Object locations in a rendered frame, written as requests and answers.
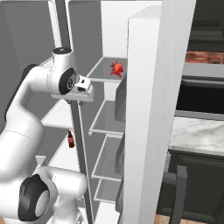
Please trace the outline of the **black microwave oven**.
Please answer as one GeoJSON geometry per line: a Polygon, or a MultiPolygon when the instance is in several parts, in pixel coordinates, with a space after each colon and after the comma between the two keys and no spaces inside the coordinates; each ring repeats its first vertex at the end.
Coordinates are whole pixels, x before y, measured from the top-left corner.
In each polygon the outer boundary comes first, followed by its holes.
{"type": "Polygon", "coordinates": [[[224,65],[184,64],[175,116],[224,121],[224,65]]]}

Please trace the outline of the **brown glass bottle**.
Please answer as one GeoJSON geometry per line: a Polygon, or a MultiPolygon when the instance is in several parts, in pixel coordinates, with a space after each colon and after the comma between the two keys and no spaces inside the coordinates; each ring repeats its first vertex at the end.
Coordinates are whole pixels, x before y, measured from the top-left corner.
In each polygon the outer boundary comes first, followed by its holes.
{"type": "Polygon", "coordinates": [[[74,147],[74,137],[70,130],[68,131],[67,141],[68,141],[69,147],[73,148],[74,147]]]}

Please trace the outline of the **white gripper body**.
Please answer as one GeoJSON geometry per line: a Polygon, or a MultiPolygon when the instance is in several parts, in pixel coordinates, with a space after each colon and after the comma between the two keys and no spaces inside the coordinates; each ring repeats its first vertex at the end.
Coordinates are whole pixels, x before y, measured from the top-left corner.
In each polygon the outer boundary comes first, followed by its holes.
{"type": "Polygon", "coordinates": [[[54,99],[64,99],[67,101],[92,102],[95,97],[94,87],[90,86],[87,91],[79,91],[74,87],[68,94],[52,94],[54,99]]]}

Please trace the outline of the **red fish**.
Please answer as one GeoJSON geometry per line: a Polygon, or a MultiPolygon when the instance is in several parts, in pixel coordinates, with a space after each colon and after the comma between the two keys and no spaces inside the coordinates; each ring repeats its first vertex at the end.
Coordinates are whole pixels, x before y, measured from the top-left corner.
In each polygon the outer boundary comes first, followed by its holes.
{"type": "Polygon", "coordinates": [[[121,76],[121,73],[123,72],[123,65],[121,63],[112,63],[110,67],[112,68],[110,74],[121,76]]]}

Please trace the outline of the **black upper cupboards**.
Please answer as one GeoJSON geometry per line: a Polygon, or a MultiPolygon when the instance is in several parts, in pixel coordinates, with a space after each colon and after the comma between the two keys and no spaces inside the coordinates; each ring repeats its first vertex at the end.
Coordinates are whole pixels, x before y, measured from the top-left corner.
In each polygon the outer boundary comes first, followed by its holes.
{"type": "Polygon", "coordinates": [[[197,0],[188,51],[224,53],[224,0],[197,0]]]}

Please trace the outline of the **clear fridge shelf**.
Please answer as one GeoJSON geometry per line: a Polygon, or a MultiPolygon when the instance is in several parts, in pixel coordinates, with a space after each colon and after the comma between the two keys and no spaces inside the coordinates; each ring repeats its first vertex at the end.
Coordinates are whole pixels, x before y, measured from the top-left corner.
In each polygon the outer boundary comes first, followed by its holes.
{"type": "Polygon", "coordinates": [[[120,138],[105,136],[92,171],[91,177],[93,179],[104,179],[117,182],[122,179],[122,176],[116,173],[116,151],[120,142],[120,138]]]}
{"type": "Polygon", "coordinates": [[[115,120],[115,102],[104,100],[96,113],[89,128],[88,134],[106,134],[110,137],[121,137],[125,130],[125,124],[115,120]]]}
{"type": "Polygon", "coordinates": [[[87,76],[91,81],[104,81],[104,82],[121,82],[127,73],[128,60],[126,58],[108,58],[104,57],[94,68],[94,70],[87,76]],[[113,63],[121,63],[123,72],[121,76],[111,74],[113,63]]]}
{"type": "Polygon", "coordinates": [[[100,179],[94,195],[95,201],[115,204],[120,181],[100,179]]]}

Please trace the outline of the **white freezer shelf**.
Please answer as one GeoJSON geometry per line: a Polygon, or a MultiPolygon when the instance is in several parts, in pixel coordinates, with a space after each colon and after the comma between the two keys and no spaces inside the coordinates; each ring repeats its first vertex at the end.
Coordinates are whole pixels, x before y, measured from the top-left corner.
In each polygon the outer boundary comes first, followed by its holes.
{"type": "Polygon", "coordinates": [[[59,100],[41,122],[47,127],[72,130],[74,127],[70,105],[65,100],[59,100]]]}
{"type": "Polygon", "coordinates": [[[80,170],[77,150],[75,147],[68,146],[67,137],[64,138],[61,145],[53,155],[50,166],[59,167],[78,172],[80,170]]]}

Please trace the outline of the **black base cupboards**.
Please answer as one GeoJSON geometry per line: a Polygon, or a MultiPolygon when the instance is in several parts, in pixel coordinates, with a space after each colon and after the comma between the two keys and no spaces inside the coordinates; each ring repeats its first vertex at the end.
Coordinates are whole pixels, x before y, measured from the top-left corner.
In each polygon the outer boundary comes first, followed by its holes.
{"type": "Polygon", "coordinates": [[[224,224],[224,156],[169,150],[168,172],[187,169],[182,218],[207,224],[224,224]]]}

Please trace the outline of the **dark grey door bin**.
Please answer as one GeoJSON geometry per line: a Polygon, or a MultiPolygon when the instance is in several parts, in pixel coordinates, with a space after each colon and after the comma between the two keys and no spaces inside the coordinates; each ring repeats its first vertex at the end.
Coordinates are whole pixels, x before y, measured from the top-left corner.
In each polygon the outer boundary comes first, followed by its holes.
{"type": "Polygon", "coordinates": [[[124,144],[120,143],[115,155],[115,172],[123,175],[124,173],[124,144]]]}
{"type": "Polygon", "coordinates": [[[115,119],[125,122],[127,76],[124,76],[115,92],[115,119]]]}
{"type": "Polygon", "coordinates": [[[123,209],[123,186],[120,185],[116,199],[115,199],[115,210],[120,213],[123,209]]]}

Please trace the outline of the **white fridge door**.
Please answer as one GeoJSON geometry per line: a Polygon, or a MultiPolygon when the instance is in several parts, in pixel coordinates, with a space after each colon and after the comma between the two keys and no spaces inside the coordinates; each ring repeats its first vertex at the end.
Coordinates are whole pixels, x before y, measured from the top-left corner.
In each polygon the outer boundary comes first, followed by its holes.
{"type": "Polygon", "coordinates": [[[154,224],[196,0],[129,19],[122,224],[154,224]]]}

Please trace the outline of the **white side-by-side fridge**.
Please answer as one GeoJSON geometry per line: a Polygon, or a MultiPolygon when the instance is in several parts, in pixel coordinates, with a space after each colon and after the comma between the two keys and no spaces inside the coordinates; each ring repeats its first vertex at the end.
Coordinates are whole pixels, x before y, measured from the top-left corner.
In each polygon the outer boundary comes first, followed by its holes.
{"type": "MultiPolygon", "coordinates": [[[[4,113],[16,91],[23,72],[30,64],[43,67],[53,65],[53,50],[67,47],[74,53],[76,73],[88,78],[104,58],[127,58],[126,13],[131,2],[101,0],[0,0],[0,39],[12,53],[11,61],[1,63],[0,96],[6,99],[1,106],[4,113]]],[[[102,102],[116,101],[116,89],[121,82],[91,81],[93,101],[67,101],[71,107],[73,129],[44,126],[44,137],[34,165],[50,166],[53,155],[70,130],[77,150],[80,172],[87,177],[87,191],[77,199],[77,207],[84,224],[122,224],[123,213],[116,211],[116,203],[95,201],[99,178],[92,178],[106,134],[88,134],[102,102]]],[[[59,101],[44,92],[35,92],[26,108],[40,121],[59,101]]],[[[52,224],[50,208],[41,224],[52,224]]]]}

